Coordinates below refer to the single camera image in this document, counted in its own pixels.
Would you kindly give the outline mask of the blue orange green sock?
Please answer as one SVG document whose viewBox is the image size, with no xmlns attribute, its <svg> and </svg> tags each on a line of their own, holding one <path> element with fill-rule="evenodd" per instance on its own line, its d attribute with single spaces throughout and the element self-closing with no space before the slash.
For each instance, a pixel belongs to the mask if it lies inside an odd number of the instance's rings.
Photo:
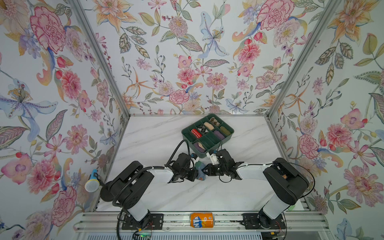
<svg viewBox="0 0 384 240">
<path fill-rule="evenodd" d="M 203 162 L 196 162 L 195 163 L 195 168 L 198 171 L 196 179 L 199 181 L 204 181 L 206 179 L 206 175 L 203 172 L 203 169 L 206 167 L 206 165 Z"/>
</svg>

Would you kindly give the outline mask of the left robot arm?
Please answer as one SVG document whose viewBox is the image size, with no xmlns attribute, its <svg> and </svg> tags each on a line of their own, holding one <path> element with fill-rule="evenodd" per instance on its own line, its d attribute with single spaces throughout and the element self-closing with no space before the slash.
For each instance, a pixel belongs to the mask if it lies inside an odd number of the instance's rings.
<svg viewBox="0 0 384 240">
<path fill-rule="evenodd" d="M 196 163 L 199 157 L 192 153 L 182 153 L 178 158 L 164 166 L 144 167 L 134 161 L 126 167 L 114 180 L 106 183 L 101 189 L 101 199 L 119 207 L 137 223 L 146 222 L 150 211 L 141 201 L 152 181 L 166 184 L 193 182 L 197 179 Z"/>
</svg>

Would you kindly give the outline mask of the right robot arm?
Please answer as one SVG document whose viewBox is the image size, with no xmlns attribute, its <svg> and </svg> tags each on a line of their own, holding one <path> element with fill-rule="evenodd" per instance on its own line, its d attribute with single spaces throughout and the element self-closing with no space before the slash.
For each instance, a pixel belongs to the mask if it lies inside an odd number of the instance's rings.
<svg viewBox="0 0 384 240">
<path fill-rule="evenodd" d="M 268 164 L 248 164 L 235 162 L 225 149 L 207 153 L 211 163 L 204 169 L 207 176 L 227 176 L 234 180 L 260 180 L 267 182 L 274 194 L 258 213 L 258 220 L 266 228 L 277 220 L 282 213 L 304 196 L 310 186 L 307 178 L 302 175 L 293 163 L 277 158 Z"/>
</svg>

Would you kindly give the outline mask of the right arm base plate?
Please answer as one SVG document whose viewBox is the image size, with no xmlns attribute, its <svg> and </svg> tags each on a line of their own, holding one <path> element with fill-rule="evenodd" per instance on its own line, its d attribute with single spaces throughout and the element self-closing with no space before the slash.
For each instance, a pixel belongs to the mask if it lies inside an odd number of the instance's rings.
<svg viewBox="0 0 384 240">
<path fill-rule="evenodd" d="M 242 225 L 246 230 L 285 230 L 287 228 L 282 214 L 276 219 L 270 219 L 267 215 L 259 213 L 244 213 L 242 217 Z"/>
</svg>

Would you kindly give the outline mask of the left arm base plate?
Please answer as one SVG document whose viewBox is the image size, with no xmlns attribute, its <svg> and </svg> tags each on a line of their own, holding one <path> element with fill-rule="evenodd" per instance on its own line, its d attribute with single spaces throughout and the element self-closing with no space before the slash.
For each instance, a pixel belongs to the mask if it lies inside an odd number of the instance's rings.
<svg viewBox="0 0 384 240">
<path fill-rule="evenodd" d="M 162 230 L 164 214 L 148 213 L 141 221 L 137 221 L 132 215 L 125 215 L 122 220 L 122 230 Z"/>
</svg>

